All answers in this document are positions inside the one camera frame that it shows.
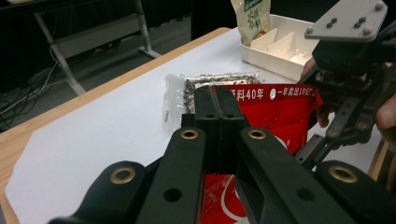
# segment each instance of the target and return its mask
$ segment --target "white plastic container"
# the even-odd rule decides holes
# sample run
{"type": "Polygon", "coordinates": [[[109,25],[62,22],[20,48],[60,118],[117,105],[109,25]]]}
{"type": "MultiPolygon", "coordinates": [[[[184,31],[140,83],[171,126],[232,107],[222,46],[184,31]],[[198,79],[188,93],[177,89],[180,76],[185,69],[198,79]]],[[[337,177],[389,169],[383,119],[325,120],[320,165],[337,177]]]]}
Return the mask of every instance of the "white plastic container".
{"type": "Polygon", "coordinates": [[[298,81],[318,43],[304,37],[306,28],[312,24],[271,15],[270,32],[253,40],[250,47],[241,44],[242,60],[298,81]]]}

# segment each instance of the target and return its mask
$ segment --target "red snack bag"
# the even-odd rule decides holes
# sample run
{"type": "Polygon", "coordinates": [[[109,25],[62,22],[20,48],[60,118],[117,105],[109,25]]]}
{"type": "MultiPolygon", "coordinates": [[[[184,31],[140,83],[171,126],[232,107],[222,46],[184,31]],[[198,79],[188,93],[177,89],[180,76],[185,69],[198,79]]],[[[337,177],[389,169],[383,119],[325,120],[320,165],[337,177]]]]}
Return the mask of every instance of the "red snack bag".
{"type": "MultiPolygon", "coordinates": [[[[323,104],[318,90],[306,84],[248,84],[223,86],[233,92],[252,127],[280,138],[291,154],[307,140],[309,116],[323,104]]],[[[233,175],[207,175],[203,223],[247,223],[237,197],[233,175]]]]}
{"type": "Polygon", "coordinates": [[[309,116],[323,104],[318,90],[306,84],[249,84],[224,86],[252,127],[264,128],[282,139],[291,154],[306,143],[309,116]]]}

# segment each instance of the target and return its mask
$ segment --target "white paper sheet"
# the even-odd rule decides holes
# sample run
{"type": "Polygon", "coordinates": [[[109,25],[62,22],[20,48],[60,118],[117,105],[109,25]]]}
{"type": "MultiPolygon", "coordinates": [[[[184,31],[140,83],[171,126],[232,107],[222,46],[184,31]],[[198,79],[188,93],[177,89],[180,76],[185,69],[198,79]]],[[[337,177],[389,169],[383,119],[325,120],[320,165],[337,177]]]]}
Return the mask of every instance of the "white paper sheet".
{"type": "MultiPolygon", "coordinates": [[[[20,223],[70,216],[114,162],[161,157],[171,135],[162,129],[164,77],[257,71],[242,62],[239,41],[233,29],[34,132],[6,187],[20,223]]],[[[267,74],[269,82],[290,83],[267,74]]]]}

